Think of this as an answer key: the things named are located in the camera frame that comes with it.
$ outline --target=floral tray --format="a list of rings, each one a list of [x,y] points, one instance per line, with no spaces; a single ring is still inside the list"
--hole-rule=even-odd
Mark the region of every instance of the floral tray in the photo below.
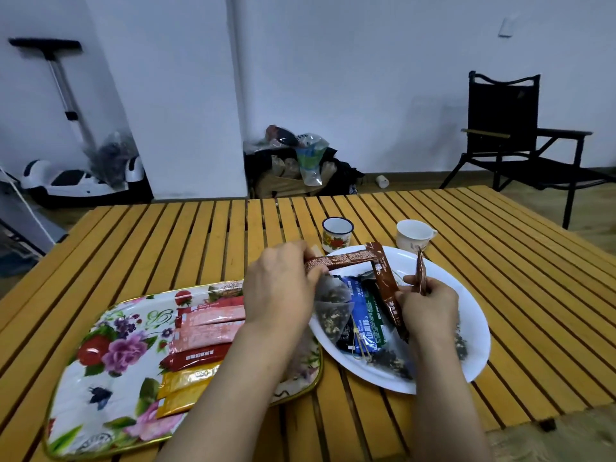
[[[170,438],[185,414],[156,419],[156,396],[166,372],[160,362],[169,355],[175,310],[242,295],[242,282],[172,290],[107,310],[81,341],[56,387],[44,425],[47,455],[107,457]],[[278,385],[272,404],[305,394],[320,378],[320,346],[312,333],[304,335],[293,377]]]

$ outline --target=wall switch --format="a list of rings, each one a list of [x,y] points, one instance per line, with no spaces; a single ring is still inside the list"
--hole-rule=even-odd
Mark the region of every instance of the wall switch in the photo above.
[[[510,18],[509,16],[503,20],[503,24],[501,24],[501,28],[498,31],[498,37],[510,38],[513,36],[513,31],[516,26],[516,20],[514,18]]]

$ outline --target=wall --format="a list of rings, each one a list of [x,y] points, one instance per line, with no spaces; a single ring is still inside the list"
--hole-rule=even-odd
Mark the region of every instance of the wall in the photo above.
[[[86,0],[156,198],[246,195],[225,0]]]
[[[84,0],[0,0],[0,163],[19,175],[28,162],[87,166],[47,63],[25,56],[9,37],[79,40],[83,53],[62,58],[81,115],[100,143],[126,128],[126,116]]]
[[[468,72],[541,73],[539,126],[594,131],[582,163],[616,165],[616,0],[235,4],[251,138],[274,123],[321,134],[365,172],[449,170],[466,147]],[[497,37],[511,15],[515,34]]]

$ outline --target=slatted wooden tabletop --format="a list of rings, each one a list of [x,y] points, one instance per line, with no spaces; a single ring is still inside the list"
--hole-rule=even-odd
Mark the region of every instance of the slatted wooden tabletop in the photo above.
[[[323,198],[97,208],[0,302],[0,454],[46,460],[54,384],[96,318],[119,301],[243,278],[265,246],[344,216],[353,243],[395,244],[396,222],[439,231],[427,256],[477,299],[492,334],[471,385],[486,431],[608,404],[616,396],[616,258],[485,186]],[[271,408],[255,459],[354,461],[409,453],[414,397],[330,357],[311,394]],[[149,462],[157,448],[121,457]]]

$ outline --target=wooden armrest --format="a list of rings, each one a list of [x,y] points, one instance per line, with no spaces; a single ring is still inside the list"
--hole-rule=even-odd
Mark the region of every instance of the wooden armrest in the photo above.
[[[537,136],[547,138],[580,139],[590,136],[592,133],[592,131],[576,131],[573,129],[537,128]]]
[[[510,134],[503,134],[503,133],[493,133],[492,131],[481,131],[479,129],[466,129],[466,128],[462,128],[460,131],[462,131],[463,133],[472,133],[472,134],[482,134],[484,136],[492,136],[494,138],[503,138],[503,139],[509,139],[511,137]]]

